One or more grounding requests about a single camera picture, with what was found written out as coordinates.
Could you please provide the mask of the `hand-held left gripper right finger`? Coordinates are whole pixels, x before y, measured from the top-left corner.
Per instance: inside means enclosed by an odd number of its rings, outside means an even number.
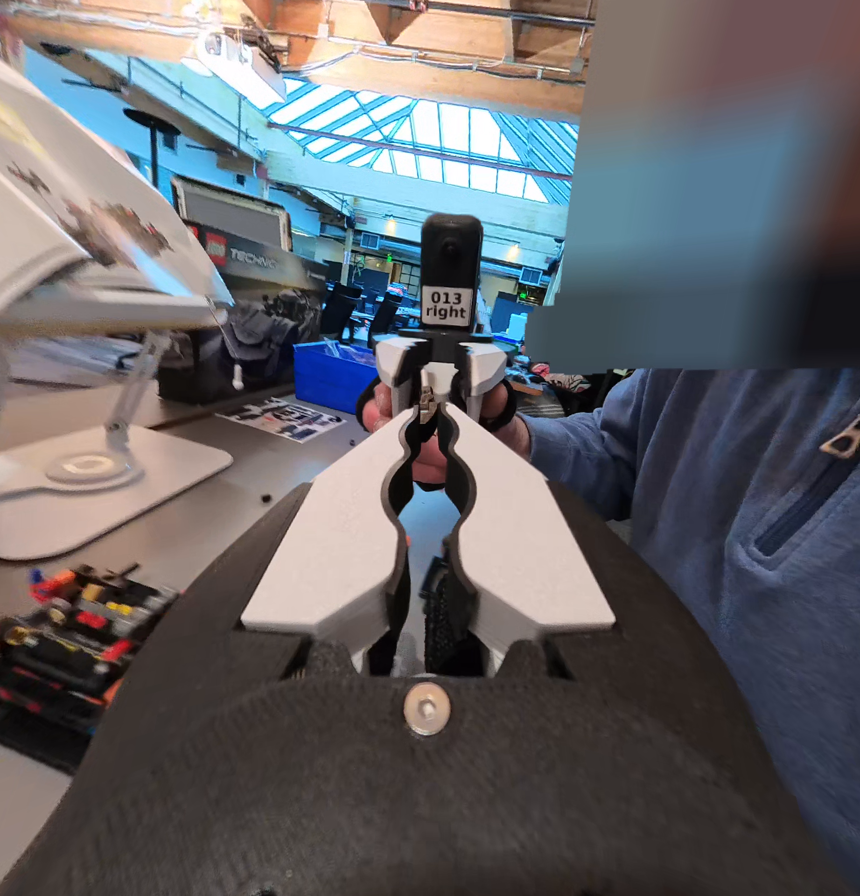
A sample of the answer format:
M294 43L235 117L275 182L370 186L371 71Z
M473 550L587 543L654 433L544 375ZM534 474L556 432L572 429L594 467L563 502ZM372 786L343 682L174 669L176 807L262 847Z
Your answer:
M441 405L450 532L447 610L457 637L539 642L615 624L603 590L543 474L454 405Z

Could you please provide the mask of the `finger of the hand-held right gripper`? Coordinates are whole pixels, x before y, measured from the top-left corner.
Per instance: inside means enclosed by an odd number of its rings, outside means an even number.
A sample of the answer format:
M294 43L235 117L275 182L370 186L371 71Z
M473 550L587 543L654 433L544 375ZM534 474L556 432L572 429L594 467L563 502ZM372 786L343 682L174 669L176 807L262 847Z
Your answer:
M463 346L463 398L469 418L479 421L484 396L504 377L507 356L494 343Z
M380 382L391 392L392 417L418 405L427 340L390 336L376 343L374 355Z

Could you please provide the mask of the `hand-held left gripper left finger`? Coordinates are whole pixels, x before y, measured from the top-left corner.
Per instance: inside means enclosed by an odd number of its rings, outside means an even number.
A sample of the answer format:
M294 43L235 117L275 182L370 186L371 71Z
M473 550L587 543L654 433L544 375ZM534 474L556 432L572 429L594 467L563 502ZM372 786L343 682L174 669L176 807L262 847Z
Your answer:
M418 409L407 409L316 476L245 607L257 632L375 644L401 629L410 593L399 519L413 497Z

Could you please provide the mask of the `black orange lego model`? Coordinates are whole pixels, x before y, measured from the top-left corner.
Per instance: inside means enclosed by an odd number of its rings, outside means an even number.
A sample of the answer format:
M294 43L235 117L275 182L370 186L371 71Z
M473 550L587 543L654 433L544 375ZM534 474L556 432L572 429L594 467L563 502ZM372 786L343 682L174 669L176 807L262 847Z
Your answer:
M138 569L31 571L32 611L0 616L0 746L77 771L133 659L182 595Z

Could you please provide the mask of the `white lego instruction booklet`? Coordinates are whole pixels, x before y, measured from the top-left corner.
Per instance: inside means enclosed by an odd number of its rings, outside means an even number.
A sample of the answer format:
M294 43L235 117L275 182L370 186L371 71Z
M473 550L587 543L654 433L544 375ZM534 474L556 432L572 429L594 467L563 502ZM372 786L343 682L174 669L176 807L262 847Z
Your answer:
M0 60L0 336L209 328L233 306L167 200Z

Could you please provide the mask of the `person's right forearm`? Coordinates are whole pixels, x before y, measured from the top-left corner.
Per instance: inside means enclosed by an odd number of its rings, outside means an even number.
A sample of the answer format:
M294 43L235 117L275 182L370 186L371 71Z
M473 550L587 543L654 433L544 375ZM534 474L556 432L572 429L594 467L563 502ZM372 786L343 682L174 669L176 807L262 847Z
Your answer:
M640 370L616 385L603 406L563 420L526 420L528 458L551 482L569 487L605 521L631 521L632 544L653 554L688 540L671 490L699 407L698 377Z

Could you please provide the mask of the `lego sticker sheet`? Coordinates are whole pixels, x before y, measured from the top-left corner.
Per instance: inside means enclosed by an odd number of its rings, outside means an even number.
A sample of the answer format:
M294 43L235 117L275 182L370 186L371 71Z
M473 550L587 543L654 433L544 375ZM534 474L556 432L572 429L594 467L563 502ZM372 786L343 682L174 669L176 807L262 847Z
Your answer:
M251 399L216 417L244 427L304 444L346 423L342 417L271 396Z

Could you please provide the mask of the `black lego set box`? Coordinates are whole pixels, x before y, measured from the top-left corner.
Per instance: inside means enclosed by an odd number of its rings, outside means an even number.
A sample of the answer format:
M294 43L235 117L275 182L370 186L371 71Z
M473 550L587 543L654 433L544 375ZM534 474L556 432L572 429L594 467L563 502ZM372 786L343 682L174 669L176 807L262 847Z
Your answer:
M327 266L293 252L284 206L180 175L171 188L233 305L224 323L173 336L156 375L159 397L201 406L289 385L294 346L320 335ZM242 393L232 386L235 363L245 372Z

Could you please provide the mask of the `person's right hand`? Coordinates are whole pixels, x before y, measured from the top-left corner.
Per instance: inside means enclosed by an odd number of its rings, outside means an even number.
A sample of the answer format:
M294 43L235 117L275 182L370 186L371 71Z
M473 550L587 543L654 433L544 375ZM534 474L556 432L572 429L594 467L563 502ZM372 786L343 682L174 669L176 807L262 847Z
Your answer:
M391 388L376 379L358 399L357 420L369 434L393 418ZM496 385L482 400L480 424L518 456L528 460L530 437L528 427L516 412L516 398L507 381ZM413 482L424 491L441 490L447 476L447 458L440 450L438 436L433 433L422 445L413 462Z

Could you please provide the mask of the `blue plastic bin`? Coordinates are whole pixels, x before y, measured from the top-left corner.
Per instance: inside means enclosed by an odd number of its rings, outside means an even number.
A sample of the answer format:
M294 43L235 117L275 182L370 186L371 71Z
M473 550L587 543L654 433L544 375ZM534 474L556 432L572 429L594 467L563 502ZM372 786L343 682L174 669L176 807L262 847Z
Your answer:
M333 340L294 346L298 399L352 414L376 375L374 354L366 347Z

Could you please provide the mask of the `white book stand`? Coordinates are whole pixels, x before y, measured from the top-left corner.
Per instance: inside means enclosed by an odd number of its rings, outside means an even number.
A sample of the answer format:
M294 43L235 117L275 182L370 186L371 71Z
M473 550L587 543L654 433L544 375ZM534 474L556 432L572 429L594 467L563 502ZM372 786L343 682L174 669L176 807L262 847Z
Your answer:
M0 560L71 552L231 467L225 450L133 423L170 331L200 326L148 324L133 372L102 424L0 452ZM8 378L0 339L0 413Z

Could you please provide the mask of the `white ceiling projector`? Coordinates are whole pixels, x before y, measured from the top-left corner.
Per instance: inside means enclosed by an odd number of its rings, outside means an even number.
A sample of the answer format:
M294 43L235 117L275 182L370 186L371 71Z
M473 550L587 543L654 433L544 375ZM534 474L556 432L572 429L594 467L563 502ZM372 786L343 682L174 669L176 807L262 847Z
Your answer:
M201 32L181 64L198 75L216 76L258 110L287 101L287 86L278 67L258 47L222 31Z

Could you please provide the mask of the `black floor lamp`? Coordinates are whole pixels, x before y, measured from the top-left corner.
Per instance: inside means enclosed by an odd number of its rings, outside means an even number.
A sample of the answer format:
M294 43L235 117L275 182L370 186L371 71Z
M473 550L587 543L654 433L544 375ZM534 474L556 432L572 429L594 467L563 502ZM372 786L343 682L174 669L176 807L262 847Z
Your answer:
M129 121L141 126L148 133L150 182L159 190L159 150L161 147L176 151L180 130L165 118L160 118L144 110L126 107L123 115Z

